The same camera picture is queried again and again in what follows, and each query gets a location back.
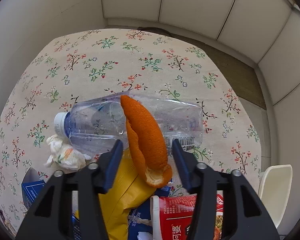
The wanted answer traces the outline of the green floor mat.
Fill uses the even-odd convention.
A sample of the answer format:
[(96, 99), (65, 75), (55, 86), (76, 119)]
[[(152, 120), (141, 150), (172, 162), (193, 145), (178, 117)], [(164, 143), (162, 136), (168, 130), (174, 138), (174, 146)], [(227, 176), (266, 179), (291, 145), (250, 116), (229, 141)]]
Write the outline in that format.
[(203, 42), (172, 34), (161, 28), (138, 27), (138, 30), (173, 37), (202, 49), (215, 63), (238, 96), (262, 109), (266, 109), (266, 103), (255, 70), (247, 64)]

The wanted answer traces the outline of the white kitchen cabinets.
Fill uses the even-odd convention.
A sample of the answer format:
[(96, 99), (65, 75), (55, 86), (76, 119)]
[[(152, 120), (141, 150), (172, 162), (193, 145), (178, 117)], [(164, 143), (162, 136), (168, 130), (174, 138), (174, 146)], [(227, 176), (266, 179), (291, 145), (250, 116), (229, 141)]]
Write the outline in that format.
[(280, 164), (294, 170), (280, 229), (300, 223), (300, 0), (101, 0), (105, 18), (179, 27), (258, 65), (277, 124)]

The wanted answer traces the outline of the floral tissue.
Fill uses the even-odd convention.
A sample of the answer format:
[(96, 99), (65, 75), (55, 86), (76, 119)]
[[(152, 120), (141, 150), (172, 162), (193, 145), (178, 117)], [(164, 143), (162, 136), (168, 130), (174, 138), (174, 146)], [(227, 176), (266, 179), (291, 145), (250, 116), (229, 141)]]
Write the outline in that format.
[(78, 171), (91, 160), (91, 156), (79, 152), (56, 134), (47, 138), (46, 143), (50, 147), (51, 154), (44, 164), (45, 167), (51, 167), (55, 163), (64, 169)]

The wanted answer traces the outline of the red instant noodle bowl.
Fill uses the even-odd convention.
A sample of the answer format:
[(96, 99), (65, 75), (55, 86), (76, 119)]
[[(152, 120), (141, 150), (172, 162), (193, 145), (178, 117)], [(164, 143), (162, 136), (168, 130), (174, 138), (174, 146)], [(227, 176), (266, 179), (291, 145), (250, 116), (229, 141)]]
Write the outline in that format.
[(197, 196), (158, 197), (150, 199), (153, 239), (187, 239)]

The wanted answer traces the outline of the white plastic trash bin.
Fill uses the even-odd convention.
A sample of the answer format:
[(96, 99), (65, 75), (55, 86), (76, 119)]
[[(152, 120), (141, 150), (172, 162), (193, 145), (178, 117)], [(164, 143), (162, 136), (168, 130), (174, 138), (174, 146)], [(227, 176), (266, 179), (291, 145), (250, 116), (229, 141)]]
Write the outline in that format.
[(276, 228), (285, 214), (292, 179), (293, 168), (290, 164), (270, 166), (260, 174), (258, 196)]

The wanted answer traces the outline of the dark blue medicine box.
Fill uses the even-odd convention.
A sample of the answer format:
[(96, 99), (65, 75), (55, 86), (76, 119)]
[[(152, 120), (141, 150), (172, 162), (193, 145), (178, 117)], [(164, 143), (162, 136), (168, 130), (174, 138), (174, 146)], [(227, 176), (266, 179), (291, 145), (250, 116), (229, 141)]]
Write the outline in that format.
[(32, 203), (36, 200), (41, 189), (45, 186), (45, 181), (40, 178), (39, 172), (34, 168), (30, 168), (23, 178), (21, 184), (21, 192), (23, 204), (28, 210)]

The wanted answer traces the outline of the yellow snack wrapper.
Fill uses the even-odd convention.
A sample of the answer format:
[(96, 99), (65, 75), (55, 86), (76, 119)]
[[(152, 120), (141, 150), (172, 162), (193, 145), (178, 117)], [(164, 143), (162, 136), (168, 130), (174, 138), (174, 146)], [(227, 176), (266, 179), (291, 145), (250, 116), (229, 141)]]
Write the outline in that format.
[(128, 215), (131, 209), (145, 202), (156, 188), (149, 186), (138, 174), (129, 149), (123, 151), (113, 187), (100, 194), (102, 216), (109, 239), (128, 238)]

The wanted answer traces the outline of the blue biscuit box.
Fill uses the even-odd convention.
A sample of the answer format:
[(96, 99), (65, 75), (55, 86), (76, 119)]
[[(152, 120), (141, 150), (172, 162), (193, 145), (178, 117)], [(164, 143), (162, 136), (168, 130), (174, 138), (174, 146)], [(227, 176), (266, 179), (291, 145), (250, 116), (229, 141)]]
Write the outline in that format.
[(159, 198), (168, 197), (171, 185), (156, 189), (139, 207), (128, 216), (128, 239), (163, 239), (160, 226)]

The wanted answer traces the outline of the orange peel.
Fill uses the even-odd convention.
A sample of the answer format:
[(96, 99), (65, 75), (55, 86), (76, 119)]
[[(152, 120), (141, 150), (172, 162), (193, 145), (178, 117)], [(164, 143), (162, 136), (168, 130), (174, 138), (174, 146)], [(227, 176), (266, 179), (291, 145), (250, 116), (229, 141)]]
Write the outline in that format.
[(153, 115), (130, 96), (120, 96), (120, 103), (126, 117), (130, 155), (138, 174), (151, 187), (166, 186), (173, 172), (159, 125)]

